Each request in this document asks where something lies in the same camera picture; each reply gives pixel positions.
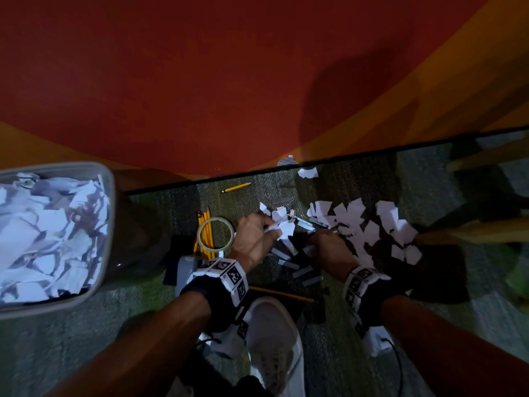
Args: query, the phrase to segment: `wristband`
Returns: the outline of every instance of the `wristband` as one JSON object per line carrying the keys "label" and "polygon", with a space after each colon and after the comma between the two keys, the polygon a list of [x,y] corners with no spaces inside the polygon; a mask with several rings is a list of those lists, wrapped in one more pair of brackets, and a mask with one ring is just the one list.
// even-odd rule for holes
{"label": "wristband", "polygon": [[211,318],[206,329],[222,332],[232,323],[236,308],[248,292],[246,273],[234,259],[214,259],[204,263],[189,276],[186,291],[201,293],[208,301]]}
{"label": "wristband", "polygon": [[374,268],[357,267],[346,280],[342,297],[362,327],[382,326],[382,302],[395,295],[406,295],[387,274]]}

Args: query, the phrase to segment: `shoelace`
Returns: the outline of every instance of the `shoelace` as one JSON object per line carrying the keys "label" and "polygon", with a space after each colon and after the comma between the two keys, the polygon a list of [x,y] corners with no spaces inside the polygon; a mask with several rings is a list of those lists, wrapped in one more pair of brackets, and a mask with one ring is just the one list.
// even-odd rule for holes
{"label": "shoelace", "polygon": [[267,354],[255,354],[259,372],[268,391],[277,395],[286,384],[287,353],[279,348]]}

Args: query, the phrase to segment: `forearm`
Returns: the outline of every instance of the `forearm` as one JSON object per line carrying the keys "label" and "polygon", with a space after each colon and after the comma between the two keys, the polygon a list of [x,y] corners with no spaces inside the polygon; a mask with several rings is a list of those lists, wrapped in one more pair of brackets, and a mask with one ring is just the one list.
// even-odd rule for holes
{"label": "forearm", "polygon": [[96,355],[50,393],[62,396],[166,395],[210,317],[207,300],[188,292]]}
{"label": "forearm", "polygon": [[525,395],[529,365],[403,296],[380,315],[436,395]]}

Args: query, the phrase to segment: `hand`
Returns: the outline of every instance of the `hand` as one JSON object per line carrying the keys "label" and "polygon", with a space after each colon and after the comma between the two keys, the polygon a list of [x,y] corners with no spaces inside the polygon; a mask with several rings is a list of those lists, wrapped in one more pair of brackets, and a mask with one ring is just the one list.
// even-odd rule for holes
{"label": "hand", "polygon": [[360,266],[346,242],[330,230],[316,231],[308,242],[316,247],[323,269],[336,280],[345,282],[349,272]]}
{"label": "hand", "polygon": [[271,226],[274,220],[261,213],[252,213],[242,217],[237,227],[231,253],[227,256],[236,259],[246,273],[254,269],[272,249],[274,241],[281,236],[281,230],[265,232],[265,226]]}

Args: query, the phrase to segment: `crumpled paper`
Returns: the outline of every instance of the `crumpled paper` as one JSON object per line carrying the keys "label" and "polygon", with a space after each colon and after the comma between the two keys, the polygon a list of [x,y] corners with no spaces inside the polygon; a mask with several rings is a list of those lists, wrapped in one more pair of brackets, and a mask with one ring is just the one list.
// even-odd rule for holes
{"label": "crumpled paper", "polygon": [[0,304],[79,294],[101,271],[109,198],[99,180],[19,173],[0,184]]}

